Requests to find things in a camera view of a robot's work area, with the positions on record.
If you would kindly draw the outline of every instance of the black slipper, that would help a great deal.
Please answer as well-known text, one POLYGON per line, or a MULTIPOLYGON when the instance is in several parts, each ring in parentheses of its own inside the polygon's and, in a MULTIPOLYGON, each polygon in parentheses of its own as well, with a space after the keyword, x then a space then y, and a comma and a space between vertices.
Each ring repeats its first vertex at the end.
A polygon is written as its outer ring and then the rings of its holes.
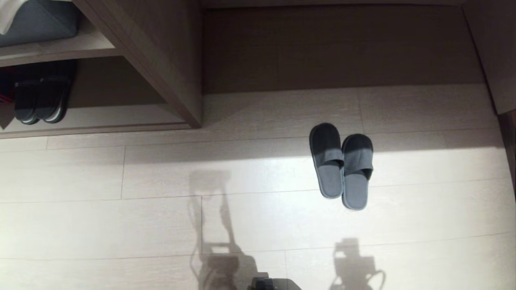
POLYGON ((362 134, 348 136, 342 144, 344 154, 344 194, 342 202, 350 210, 367 205, 369 179, 373 173, 373 143, 362 134))
POLYGON ((68 96, 77 70, 76 60, 54 61, 41 78, 36 116, 46 123, 57 123, 66 114, 68 96))
POLYGON ((310 132, 310 150, 322 195, 338 198, 344 190, 344 159, 337 128, 328 123, 315 126, 310 132))
POLYGON ((14 116, 26 125, 39 121, 36 117, 36 102, 39 93, 39 80, 17 82, 14 89, 14 116))

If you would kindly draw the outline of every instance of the wooden floor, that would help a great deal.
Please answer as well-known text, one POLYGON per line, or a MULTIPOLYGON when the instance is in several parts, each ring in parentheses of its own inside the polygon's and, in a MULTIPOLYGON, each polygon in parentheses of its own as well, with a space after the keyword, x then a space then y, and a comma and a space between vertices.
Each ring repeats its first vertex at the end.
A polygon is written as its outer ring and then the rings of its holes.
POLYGON ((358 289, 378 271, 374 289, 516 286, 485 85, 216 94, 205 114, 195 131, 0 140, 0 288, 358 289), (373 140, 363 211, 318 191, 321 122, 373 140))

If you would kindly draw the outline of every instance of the black slide sandal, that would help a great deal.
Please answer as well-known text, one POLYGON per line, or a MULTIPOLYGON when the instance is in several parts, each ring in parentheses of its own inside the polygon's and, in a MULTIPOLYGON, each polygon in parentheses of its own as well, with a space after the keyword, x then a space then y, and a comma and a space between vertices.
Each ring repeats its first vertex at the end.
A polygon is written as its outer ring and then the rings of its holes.
POLYGON ((344 159, 337 128, 329 123, 315 126, 310 132, 310 150, 322 195, 338 198, 344 191, 344 159))
POLYGON ((348 136, 342 144, 345 192, 342 202, 350 210, 367 205, 369 179, 373 173, 373 143, 362 134, 348 136))
POLYGON ((17 82, 14 89, 14 116, 26 125, 39 121, 36 117, 36 102, 39 81, 26 80, 17 82))
POLYGON ((41 78, 36 116, 46 123, 61 121, 66 114, 70 88, 75 78, 77 60, 54 61, 45 68, 41 78))

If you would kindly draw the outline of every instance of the wooden shelf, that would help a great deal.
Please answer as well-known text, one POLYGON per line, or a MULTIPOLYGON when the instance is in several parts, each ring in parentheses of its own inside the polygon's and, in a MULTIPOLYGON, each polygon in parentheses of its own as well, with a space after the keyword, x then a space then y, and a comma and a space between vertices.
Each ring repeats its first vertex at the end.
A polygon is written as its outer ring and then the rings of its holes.
POLYGON ((118 56, 120 51, 85 17, 73 38, 0 47, 0 67, 74 58, 118 56))
POLYGON ((0 139, 190 128, 123 57, 79 60, 65 118, 25 125, 0 106, 0 139))

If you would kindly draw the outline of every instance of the black object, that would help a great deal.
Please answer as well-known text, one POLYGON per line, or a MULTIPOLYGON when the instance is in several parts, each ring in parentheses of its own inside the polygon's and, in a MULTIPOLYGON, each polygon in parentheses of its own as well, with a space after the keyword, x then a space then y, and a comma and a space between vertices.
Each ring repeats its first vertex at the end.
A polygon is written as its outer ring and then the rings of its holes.
POLYGON ((271 278, 257 278, 255 290, 277 290, 271 278))
POLYGON ((32 125, 39 121, 36 117, 38 89, 38 80, 26 80, 15 84, 14 116, 26 125, 32 125))
POLYGON ((0 105, 14 102, 13 90, 14 81, 12 80, 12 75, 0 69, 0 105))
POLYGON ((322 195, 338 198, 344 191, 344 158, 337 128, 329 123, 315 126, 310 132, 310 150, 322 195))
POLYGON ((41 78, 36 117, 50 124, 57 123, 65 117, 76 69, 76 60, 53 63, 54 74, 41 78))
POLYGON ((344 194, 342 202, 351 210, 367 205, 369 179, 373 174, 373 143, 362 134, 348 136, 342 144, 344 154, 344 194))
POLYGON ((66 115, 77 60, 33 63, 17 67, 15 115, 31 125, 39 119, 57 123, 66 115))
POLYGON ((0 47, 40 42, 77 35, 78 9, 71 2, 30 0, 24 3, 5 35, 0 47))

